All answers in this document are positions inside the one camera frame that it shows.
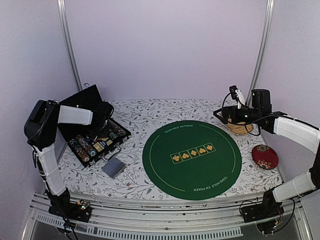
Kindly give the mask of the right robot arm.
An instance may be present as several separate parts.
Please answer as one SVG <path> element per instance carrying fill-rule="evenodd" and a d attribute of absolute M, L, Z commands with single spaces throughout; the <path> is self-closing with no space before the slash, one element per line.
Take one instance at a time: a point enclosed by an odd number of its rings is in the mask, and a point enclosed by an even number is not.
<path fill-rule="evenodd" d="M 235 85 L 229 88 L 228 95 L 236 101 L 236 105 L 223 105 L 213 112 L 213 115 L 223 124 L 244 127 L 256 124 L 270 134 L 292 140 L 315 155 L 314 163 L 306 173 L 265 192 L 263 198 L 267 200 L 258 208 L 260 216 L 269 218 L 278 210 L 278 203 L 318 190 L 320 188 L 320 129 L 281 111 L 273 112 L 270 91 L 267 89 L 251 91 L 251 107 L 245 105 L 242 92 Z"/>

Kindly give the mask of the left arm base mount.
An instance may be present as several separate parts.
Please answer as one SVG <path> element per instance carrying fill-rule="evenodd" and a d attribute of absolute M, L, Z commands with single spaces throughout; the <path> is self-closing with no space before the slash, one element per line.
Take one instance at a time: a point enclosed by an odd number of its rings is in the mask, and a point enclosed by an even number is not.
<path fill-rule="evenodd" d="M 50 214 L 85 223 L 89 222 L 93 210 L 91 203 L 83 199 L 73 203 L 68 198 L 53 198 L 50 204 Z"/>

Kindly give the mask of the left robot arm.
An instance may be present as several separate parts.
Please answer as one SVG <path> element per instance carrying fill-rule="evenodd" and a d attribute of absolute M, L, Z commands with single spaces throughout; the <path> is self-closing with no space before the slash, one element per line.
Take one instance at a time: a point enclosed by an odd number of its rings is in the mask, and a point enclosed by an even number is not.
<path fill-rule="evenodd" d="M 27 143 L 35 150 L 43 171 L 41 176 L 47 184 L 47 190 L 53 196 L 60 197 L 67 191 L 58 170 L 55 155 L 57 128 L 59 124 L 90 126 L 95 132 L 105 128 L 106 121 L 112 116 L 114 108 L 106 101 L 100 101 L 93 110 L 62 105 L 53 100 L 38 100 L 25 125 L 24 134 Z"/>

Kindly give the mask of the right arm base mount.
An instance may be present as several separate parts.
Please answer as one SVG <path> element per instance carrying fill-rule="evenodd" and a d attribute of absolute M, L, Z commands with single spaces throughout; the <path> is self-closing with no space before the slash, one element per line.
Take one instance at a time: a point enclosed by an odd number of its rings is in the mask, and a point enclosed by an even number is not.
<path fill-rule="evenodd" d="M 284 208 L 282 207 L 281 203 L 276 203 L 272 206 L 266 206 L 263 203 L 245 200 L 239 206 L 239 213 L 245 223 L 250 223 L 280 216 L 284 213 Z"/>

